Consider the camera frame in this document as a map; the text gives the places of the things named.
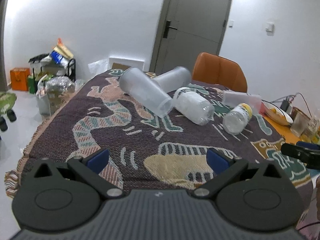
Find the blanket fringe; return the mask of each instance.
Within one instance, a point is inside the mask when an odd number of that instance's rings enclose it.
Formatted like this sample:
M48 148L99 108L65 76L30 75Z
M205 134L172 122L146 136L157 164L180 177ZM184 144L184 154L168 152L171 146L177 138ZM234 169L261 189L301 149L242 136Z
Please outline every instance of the blanket fringe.
M28 145L23 149L22 157L18 160L17 168L12 171L6 172L4 176L4 185L5 192L8 197L14 198L20 185L21 185L21 175L26 164L29 159L29 154L33 148L35 140L39 138L39 136L44 132L47 126L51 123L53 118L60 112L60 110L79 92L79 90L71 95L64 95L63 103L61 107L49 118L45 119L38 127L36 132L33 134L31 141Z

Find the orange chair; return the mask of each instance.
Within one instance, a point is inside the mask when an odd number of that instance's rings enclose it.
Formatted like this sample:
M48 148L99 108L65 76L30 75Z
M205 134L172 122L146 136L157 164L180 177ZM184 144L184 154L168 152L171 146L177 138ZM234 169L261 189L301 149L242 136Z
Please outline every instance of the orange chair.
M245 76L236 62L206 52L199 54L192 79L223 85L237 92L248 90Z

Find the plastic wrap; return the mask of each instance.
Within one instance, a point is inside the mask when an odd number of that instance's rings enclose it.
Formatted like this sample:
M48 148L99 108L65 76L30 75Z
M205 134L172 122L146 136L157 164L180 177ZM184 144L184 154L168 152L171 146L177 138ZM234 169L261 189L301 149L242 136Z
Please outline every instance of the plastic wrap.
M45 84L46 92L73 92L75 84L68 77L54 77Z
M84 81L83 79L77 79L75 81L75 89L76 89L76 91L78 91L80 88L82 88L84 86L84 84L86 84L86 81Z
M96 75L99 75L99 74L107 71L108 66L109 66L108 59L102 59L102 60L88 64L88 69L89 69L90 73L92 74L91 78L94 78Z

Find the orange box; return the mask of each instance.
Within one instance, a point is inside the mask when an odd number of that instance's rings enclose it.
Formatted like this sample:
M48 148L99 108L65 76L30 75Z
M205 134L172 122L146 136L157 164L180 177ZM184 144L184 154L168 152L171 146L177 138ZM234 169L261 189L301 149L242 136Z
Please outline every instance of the orange box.
M28 91L27 78L30 75L29 68L13 68L10 70L11 87L13 90Z

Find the patterned tablecloth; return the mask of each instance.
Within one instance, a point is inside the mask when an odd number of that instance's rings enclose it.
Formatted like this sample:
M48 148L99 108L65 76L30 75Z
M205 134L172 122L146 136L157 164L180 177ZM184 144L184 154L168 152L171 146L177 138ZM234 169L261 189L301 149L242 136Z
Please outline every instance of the patterned tablecloth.
M110 150L110 160L100 176L125 192L133 188L191 190L214 177L205 156L214 147L226 156L241 156L253 163L274 158L297 187L305 208L309 205L313 186L308 171L299 160L280 153L284 139L261 115L253 117L237 136L224 131L222 117L230 110L221 103L225 87L190 85L215 107L214 119L199 126L175 109L164 118L145 109L119 88L122 72L110 70L96 76L38 128L17 170L6 174L8 195L14 196L37 159L64 162L101 147Z

